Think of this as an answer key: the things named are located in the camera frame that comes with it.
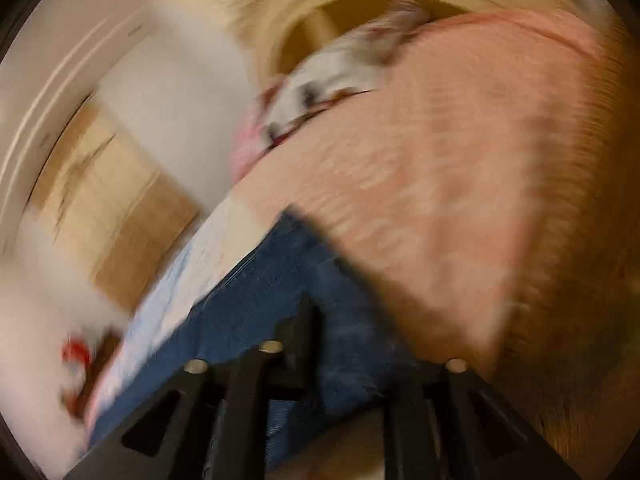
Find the pink floral rolled blanket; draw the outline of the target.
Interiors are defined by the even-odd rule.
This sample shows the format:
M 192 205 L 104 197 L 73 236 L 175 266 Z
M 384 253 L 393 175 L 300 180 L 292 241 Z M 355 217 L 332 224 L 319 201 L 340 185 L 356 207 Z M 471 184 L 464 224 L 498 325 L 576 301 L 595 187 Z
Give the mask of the pink floral rolled blanket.
M 280 90 L 284 77 L 273 77 L 265 90 L 262 90 L 246 108 L 241 125 L 232 136 L 230 158 L 232 183 L 241 181 L 253 166 L 262 158 L 270 144 L 264 133 L 264 116 L 274 96 Z

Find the pink and blue bedspread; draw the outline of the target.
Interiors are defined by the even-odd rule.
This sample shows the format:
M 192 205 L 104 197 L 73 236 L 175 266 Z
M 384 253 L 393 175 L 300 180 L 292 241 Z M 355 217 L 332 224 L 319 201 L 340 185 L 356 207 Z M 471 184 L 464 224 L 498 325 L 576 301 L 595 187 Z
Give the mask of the pink and blue bedspread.
M 310 265 L 294 212 L 378 293 L 420 358 L 466 359 L 564 455 L 639 428 L 639 40 L 561 12 L 424 26 L 373 91 L 262 156 L 134 317 L 92 440 L 151 389 L 141 367 L 198 302 L 228 359 Z

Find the white patterned pillow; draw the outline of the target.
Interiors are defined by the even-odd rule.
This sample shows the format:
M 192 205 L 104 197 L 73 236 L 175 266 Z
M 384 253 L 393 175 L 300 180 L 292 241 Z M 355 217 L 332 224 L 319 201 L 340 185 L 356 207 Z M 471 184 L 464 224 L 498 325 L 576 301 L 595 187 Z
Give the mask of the white patterned pillow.
M 266 148 L 346 96 L 372 91 L 399 48 L 430 19 L 412 0 L 394 0 L 382 15 L 307 56 L 266 106 L 260 125 Z

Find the red gift bag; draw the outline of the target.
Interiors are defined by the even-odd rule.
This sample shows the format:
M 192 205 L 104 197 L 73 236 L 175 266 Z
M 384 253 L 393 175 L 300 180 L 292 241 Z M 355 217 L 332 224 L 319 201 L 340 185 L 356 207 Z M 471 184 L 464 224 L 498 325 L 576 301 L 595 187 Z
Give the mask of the red gift bag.
M 61 360 L 70 373 L 70 384 L 62 387 L 60 400 L 70 416 L 81 420 L 91 391 L 89 378 L 94 362 L 93 348 L 83 336 L 70 335 L 62 345 Z

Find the beige window curtain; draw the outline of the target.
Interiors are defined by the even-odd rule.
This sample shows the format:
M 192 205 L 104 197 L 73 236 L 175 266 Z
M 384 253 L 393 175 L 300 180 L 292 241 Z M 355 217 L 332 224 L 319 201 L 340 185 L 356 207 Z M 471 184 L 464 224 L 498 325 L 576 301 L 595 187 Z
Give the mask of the beige window curtain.
M 29 203 L 54 247 L 127 313 L 200 213 L 95 99 L 70 118 Z

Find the dark blue denim jeans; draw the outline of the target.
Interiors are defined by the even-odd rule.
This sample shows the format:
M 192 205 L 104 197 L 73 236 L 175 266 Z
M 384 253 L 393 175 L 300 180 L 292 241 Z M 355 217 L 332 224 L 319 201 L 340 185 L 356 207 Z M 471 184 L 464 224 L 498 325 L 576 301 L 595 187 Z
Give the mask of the dark blue denim jeans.
M 89 444 L 102 441 L 186 362 L 226 364 L 268 339 L 289 344 L 295 336 L 314 356 L 319 392 L 271 402 L 267 470 L 367 411 L 395 372 L 418 364 L 364 277 L 287 209 L 143 362 L 98 417 Z

